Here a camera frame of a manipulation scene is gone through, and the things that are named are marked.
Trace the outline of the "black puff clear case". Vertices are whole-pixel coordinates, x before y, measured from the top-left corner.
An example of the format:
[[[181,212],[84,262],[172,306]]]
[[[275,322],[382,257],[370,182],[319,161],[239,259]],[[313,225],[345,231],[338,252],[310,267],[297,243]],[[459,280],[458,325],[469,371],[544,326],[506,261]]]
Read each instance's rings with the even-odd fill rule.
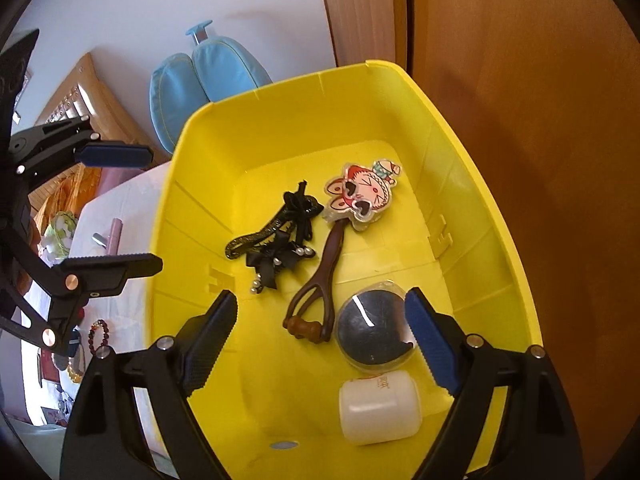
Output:
[[[369,285],[338,310],[334,335],[349,364],[363,373],[386,373],[416,348],[405,312],[405,292],[394,282]]]

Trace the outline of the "white cream jar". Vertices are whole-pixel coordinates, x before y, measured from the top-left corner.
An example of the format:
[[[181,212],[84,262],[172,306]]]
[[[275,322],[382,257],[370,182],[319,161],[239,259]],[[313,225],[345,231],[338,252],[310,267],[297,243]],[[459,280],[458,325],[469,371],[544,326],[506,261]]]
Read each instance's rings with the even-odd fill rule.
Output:
[[[345,382],[338,409],[342,433],[356,445],[412,437],[422,425],[418,387],[404,370]]]

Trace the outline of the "brown wooden massager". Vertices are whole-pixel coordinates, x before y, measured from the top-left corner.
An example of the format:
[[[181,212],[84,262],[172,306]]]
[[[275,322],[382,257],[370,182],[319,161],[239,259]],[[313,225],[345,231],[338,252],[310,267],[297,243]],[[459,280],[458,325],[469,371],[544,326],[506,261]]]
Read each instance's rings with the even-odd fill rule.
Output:
[[[346,219],[334,223],[326,238],[318,268],[288,304],[282,326],[296,339],[306,339],[313,344],[331,339],[335,322],[333,277],[342,252],[347,223]],[[318,300],[323,304],[322,321],[305,320],[305,313]]]

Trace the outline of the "black lace hair clip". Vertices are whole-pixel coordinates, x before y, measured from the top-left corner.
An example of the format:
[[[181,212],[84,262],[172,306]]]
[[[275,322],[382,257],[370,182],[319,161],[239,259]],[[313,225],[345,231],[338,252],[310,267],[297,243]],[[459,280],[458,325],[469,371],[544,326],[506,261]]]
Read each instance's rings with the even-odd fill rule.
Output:
[[[250,248],[256,247],[270,236],[276,236],[278,231],[288,228],[294,231],[297,245],[312,240],[312,219],[323,211],[318,200],[306,193],[307,181],[301,180],[295,192],[283,194],[283,205],[260,230],[235,237],[224,248],[228,259],[236,259],[246,254]]]

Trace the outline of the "cartoon rabbit hair claw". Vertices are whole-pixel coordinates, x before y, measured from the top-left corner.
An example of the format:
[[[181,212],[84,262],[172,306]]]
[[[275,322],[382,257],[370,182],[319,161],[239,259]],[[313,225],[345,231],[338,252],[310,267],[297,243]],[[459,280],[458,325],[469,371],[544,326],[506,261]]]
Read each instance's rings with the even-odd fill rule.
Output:
[[[324,186],[329,201],[322,218],[329,223],[348,220],[356,231],[366,230],[392,203],[401,173],[401,166],[388,158],[378,159],[370,167],[346,164]]]

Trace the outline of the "blue plush hair clip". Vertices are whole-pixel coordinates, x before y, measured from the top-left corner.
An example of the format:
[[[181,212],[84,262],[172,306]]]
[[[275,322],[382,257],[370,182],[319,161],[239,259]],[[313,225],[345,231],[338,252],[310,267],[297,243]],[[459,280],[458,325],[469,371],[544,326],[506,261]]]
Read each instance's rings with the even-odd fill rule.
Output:
[[[78,348],[81,346],[81,333],[77,328],[74,328],[70,333],[70,340],[67,346],[67,356],[73,359],[76,356]]]

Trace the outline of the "black bow pearl hairpiece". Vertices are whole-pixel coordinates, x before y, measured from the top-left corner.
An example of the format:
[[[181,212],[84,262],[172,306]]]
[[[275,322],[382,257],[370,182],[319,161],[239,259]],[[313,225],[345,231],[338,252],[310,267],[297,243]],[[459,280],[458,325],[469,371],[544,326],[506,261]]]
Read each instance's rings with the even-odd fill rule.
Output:
[[[297,263],[315,255],[311,247],[296,243],[288,231],[277,230],[271,240],[250,248],[245,255],[246,266],[255,271],[250,292],[260,294],[265,288],[277,289],[280,272],[293,271]]]

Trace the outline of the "pink bed sheet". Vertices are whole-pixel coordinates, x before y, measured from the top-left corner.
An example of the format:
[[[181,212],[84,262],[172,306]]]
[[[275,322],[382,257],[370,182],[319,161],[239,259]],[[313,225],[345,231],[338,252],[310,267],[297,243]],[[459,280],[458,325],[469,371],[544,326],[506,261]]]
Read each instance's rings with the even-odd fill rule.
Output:
[[[140,176],[144,170],[140,168],[102,168],[101,177],[98,187],[96,188],[96,197],[99,197],[113,188]]]

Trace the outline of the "silver cosmetic tube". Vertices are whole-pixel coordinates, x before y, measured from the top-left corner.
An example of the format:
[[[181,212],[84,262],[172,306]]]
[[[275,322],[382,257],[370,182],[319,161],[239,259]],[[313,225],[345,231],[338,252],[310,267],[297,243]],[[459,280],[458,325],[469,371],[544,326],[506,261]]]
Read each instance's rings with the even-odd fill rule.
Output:
[[[107,249],[108,248],[108,238],[101,235],[100,233],[93,233],[92,240],[100,247]]]

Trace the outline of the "green cabbage plush toy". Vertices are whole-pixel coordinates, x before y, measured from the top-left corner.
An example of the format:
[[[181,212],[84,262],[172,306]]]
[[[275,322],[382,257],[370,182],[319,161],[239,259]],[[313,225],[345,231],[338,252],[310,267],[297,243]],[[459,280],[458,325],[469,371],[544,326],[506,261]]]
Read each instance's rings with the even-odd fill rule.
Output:
[[[68,211],[57,212],[50,220],[41,237],[39,250],[43,260],[52,266],[70,255],[77,218]]]

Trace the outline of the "orange pillow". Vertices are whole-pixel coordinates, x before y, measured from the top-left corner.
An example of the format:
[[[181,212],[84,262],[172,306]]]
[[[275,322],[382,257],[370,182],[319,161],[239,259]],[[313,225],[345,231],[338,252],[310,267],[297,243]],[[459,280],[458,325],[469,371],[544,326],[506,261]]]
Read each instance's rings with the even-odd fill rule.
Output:
[[[31,192],[32,218],[40,234],[58,212],[70,212],[78,218],[85,204],[96,197],[101,177],[101,168],[77,164]]]

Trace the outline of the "red box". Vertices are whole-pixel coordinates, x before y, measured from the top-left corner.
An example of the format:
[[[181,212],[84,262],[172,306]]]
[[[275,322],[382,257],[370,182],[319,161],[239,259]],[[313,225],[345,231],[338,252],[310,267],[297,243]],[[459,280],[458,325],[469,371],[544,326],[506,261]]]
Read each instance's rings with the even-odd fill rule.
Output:
[[[39,351],[38,380],[39,382],[46,380],[47,382],[55,382],[56,384],[60,382],[60,371],[55,366],[53,354],[48,350],[41,349]]]

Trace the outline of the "wooden bed headboard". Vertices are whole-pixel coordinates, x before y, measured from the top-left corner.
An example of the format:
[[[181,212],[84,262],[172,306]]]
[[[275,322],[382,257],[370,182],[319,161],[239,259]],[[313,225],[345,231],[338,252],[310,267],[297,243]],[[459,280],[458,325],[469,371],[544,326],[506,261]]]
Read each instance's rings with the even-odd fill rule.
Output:
[[[103,140],[143,144],[154,152],[153,164],[168,161],[157,140],[147,134],[120,104],[107,84],[96,74],[92,57],[83,55],[50,97],[37,119],[38,124],[88,116]]]

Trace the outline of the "blue chair backrest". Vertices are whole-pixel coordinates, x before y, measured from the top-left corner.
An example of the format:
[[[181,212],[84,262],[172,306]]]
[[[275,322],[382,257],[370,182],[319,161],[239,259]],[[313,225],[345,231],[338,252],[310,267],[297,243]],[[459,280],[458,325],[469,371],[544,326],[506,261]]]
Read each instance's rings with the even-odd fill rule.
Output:
[[[210,36],[211,24],[207,20],[188,29],[193,51],[168,56],[151,75],[151,122],[169,154],[175,151],[186,122],[201,107],[272,83],[264,66],[239,41]]]

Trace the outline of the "yellow plastic bin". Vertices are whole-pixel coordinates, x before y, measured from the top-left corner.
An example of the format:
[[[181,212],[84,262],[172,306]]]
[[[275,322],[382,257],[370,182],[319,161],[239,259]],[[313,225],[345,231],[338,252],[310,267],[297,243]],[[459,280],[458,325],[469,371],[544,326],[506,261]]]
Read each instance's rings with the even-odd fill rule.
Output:
[[[379,445],[347,441],[338,393],[357,376],[335,342],[311,344],[282,325],[314,261],[255,295],[254,272],[224,248],[260,229],[305,182],[319,202],[346,164],[401,169],[393,200],[363,232],[347,230],[333,296],[369,285],[420,288],[439,312],[493,346],[523,351],[542,336],[532,293],[500,210],[464,146],[399,66],[369,61],[297,77],[202,107],[172,156],[152,249],[163,261],[148,290],[146,336],[178,332],[223,290],[238,320],[192,411],[235,479],[408,479],[450,408],[419,352],[422,424]]]

